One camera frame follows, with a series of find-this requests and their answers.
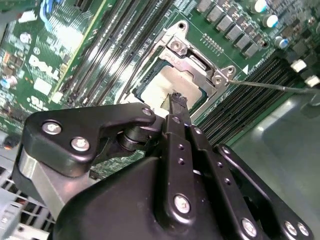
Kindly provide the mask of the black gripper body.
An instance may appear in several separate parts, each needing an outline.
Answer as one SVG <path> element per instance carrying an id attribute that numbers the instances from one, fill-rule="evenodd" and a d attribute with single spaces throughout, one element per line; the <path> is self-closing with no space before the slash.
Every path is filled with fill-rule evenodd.
<path id="1" fill-rule="evenodd" d="M 170 224 L 165 214 L 166 190 L 179 184 L 195 192 L 191 226 Z M 60 212 L 51 233 L 54 240 L 235 240 L 207 181 L 178 157 L 164 161 L 143 158 L 74 196 Z"/>

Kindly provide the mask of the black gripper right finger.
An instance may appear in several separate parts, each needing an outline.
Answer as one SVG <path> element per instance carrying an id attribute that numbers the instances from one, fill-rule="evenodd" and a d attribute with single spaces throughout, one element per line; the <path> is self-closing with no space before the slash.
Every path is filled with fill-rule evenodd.
<path id="1" fill-rule="evenodd" d="M 184 240 L 312 240 L 310 227 L 228 146 L 211 146 L 192 125 L 187 99 L 180 117 L 192 147 L 198 216 Z"/>

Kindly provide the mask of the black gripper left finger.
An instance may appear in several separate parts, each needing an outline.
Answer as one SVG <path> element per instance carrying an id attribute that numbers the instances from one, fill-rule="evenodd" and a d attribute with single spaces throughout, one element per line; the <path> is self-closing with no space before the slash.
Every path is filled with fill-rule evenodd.
<path id="1" fill-rule="evenodd" d="M 144 158 L 192 164 L 192 148 L 180 116 L 179 93 L 170 94 L 166 117 L 143 103 L 36 112 L 24 124 L 12 178 L 43 201 L 58 219 L 77 194 Z M 174 183 L 165 191 L 170 225 L 191 226 L 195 191 Z"/>

